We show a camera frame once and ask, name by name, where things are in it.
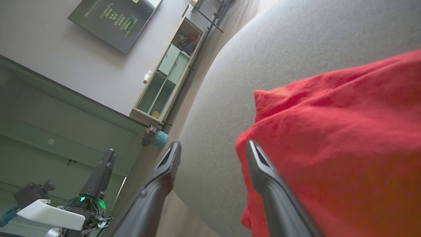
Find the shelf cabinet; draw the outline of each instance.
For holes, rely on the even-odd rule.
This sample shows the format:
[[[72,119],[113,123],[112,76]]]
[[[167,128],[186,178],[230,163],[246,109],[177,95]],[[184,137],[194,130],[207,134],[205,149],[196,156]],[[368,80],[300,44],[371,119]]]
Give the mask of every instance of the shelf cabinet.
[[[147,123],[152,121],[152,124],[158,124],[164,120],[187,75],[188,67],[203,43],[203,36],[207,32],[207,28],[202,29],[199,26],[202,27],[208,23],[199,24],[202,22],[199,21],[200,17],[198,16],[191,20],[187,18],[187,15],[191,15],[192,10],[193,7],[189,5],[165,54],[153,70],[154,73],[132,109],[131,115]],[[215,9],[210,10],[211,18],[214,11]]]
[[[187,55],[170,44],[136,108],[162,120],[189,61]]]

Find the light switch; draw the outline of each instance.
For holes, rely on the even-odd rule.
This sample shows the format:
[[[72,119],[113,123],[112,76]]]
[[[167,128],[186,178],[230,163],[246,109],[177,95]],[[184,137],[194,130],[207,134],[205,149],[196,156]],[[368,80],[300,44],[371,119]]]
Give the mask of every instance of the light switch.
[[[55,141],[56,140],[50,138],[50,139],[48,139],[47,144],[52,145],[52,144],[54,144]]]
[[[0,88],[5,87],[12,78],[12,73],[3,67],[0,67]]]

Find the red cloth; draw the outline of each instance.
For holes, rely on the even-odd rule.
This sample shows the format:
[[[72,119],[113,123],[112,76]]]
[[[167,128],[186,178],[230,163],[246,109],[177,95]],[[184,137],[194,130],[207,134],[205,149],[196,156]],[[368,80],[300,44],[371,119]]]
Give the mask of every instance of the red cloth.
[[[255,91],[237,140],[242,223],[268,237],[246,141],[263,148],[326,237],[421,236],[421,50]]]

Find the tv screen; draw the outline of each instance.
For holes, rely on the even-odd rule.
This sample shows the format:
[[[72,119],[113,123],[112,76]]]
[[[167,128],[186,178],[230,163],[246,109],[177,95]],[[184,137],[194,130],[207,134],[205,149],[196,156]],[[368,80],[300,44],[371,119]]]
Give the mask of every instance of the tv screen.
[[[68,17],[127,54],[162,0],[82,0]]]

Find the white plastic part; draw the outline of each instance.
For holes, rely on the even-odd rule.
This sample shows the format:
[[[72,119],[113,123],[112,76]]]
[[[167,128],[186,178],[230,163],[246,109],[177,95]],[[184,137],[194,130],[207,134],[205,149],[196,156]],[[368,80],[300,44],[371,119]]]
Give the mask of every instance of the white plastic part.
[[[145,77],[143,78],[143,83],[145,83],[145,84],[148,83],[149,77],[151,77],[152,73],[154,73],[154,72],[149,70],[148,73],[145,74]]]
[[[38,199],[17,214],[25,219],[67,229],[82,230],[85,216],[48,205],[50,199]]]

